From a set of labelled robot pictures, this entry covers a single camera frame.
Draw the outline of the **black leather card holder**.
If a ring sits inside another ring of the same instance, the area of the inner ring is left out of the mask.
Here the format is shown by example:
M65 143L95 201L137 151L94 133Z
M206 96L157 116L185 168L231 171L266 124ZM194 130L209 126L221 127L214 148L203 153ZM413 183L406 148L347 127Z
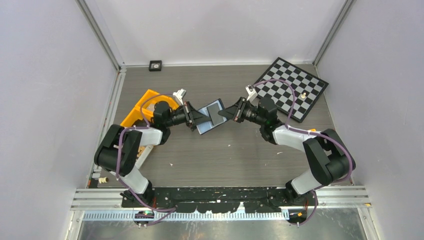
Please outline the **black leather card holder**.
M200 135L203 135L212 129L217 128L220 125L226 123L229 119L221 116L219 111L225 108L223 101L218 98L217 100L199 108L197 111L206 115L210 118L209 121L203 122L196 126L196 129Z

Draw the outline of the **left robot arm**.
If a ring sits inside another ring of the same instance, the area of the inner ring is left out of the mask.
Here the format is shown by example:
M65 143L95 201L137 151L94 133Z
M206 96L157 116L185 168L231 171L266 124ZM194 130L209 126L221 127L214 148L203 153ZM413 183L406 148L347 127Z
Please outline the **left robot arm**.
M94 154L93 162L114 174L128 188L124 192L125 197L141 207L148 207L155 193L151 181L136 166L139 148L165 144L173 126L186 124L194 130L197 125L210 120L210 116L193 108L188 101L177 109L159 101L154 105L153 118L147 126L111 125Z

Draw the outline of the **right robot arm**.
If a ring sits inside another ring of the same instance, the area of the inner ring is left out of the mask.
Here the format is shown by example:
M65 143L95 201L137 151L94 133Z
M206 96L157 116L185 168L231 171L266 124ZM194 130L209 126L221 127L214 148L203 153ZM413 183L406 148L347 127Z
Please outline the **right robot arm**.
M270 98L262 98L254 106L244 97L220 110L219 115L237 123L244 120L260 126L262 138L273 144L299 150L306 155L309 169L286 183L284 198L299 205L307 193L348 179L356 163L333 129L312 131L295 128L278 118L277 106Z

